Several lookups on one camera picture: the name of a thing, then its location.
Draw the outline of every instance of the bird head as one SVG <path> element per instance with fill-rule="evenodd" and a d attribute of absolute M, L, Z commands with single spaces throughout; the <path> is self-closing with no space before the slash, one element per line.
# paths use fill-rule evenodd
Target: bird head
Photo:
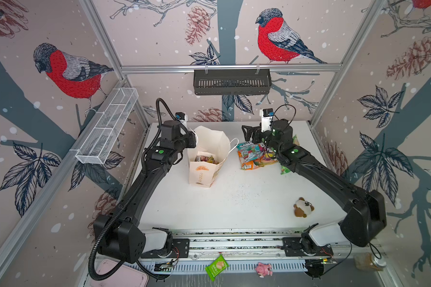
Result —
<path fill-rule="evenodd" d="M 57 49 L 51 44 L 43 43 L 37 47 L 34 51 L 34 61 L 35 67 L 37 67 L 38 72 L 52 72 L 50 56 L 52 53 L 56 52 Z"/>
<path fill-rule="evenodd" d="M 283 17 L 283 14 L 281 13 L 281 11 L 277 8 L 268 8 L 263 10 L 262 13 L 260 13 L 255 23 L 259 24 L 263 28 L 271 19 L 276 17 L 278 18 Z"/>

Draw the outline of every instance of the white wire mesh basket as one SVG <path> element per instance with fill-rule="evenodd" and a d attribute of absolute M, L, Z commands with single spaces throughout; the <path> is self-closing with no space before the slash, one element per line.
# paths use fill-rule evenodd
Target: white wire mesh basket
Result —
<path fill-rule="evenodd" d="M 82 164 L 104 164 L 125 124 L 138 94 L 120 88 L 75 156 Z"/>

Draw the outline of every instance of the pink pig toy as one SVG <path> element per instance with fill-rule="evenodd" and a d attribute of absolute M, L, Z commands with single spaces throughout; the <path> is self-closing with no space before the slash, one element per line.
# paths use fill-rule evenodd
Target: pink pig toy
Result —
<path fill-rule="evenodd" d="M 273 275 L 271 264 L 262 264 L 259 262 L 255 268 L 255 271 L 257 271 L 257 274 L 260 276 L 260 278 L 263 278 L 267 275 Z"/>

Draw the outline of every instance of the white table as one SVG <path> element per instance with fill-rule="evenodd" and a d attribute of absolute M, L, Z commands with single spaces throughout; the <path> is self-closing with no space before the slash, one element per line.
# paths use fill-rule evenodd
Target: white table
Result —
<path fill-rule="evenodd" d="M 202 125 L 224 131 L 231 140 L 244 142 L 242 125 L 257 126 L 258 122 L 188 123 L 195 129 Z M 305 121 L 291 126 L 300 145 L 322 164 L 324 160 Z M 152 124 L 146 145 L 158 128 Z M 210 188 L 188 183 L 188 157 L 173 166 L 152 194 L 142 215 L 139 228 L 169 228 L 172 230 L 259 231 L 308 227 L 343 218 L 346 213 L 326 193 L 309 180 L 295 173 L 280 174 L 280 164 L 255 170 L 241 170 L 236 149 L 231 152 Z M 303 197 L 315 207 L 311 215 L 294 215 L 294 203 Z"/>

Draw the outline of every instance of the gray floor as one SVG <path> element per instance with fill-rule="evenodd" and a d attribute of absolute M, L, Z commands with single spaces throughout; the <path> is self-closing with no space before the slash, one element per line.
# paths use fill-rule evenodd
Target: gray floor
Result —
<path fill-rule="evenodd" d="M 364 272 L 354 267 L 354 261 L 345 260 L 321 280 L 302 272 L 274 273 L 259 278 L 256 273 L 219 274 L 215 282 L 207 275 L 173 275 L 165 282 L 150 278 L 147 287 L 381 287 L 377 273 Z"/>

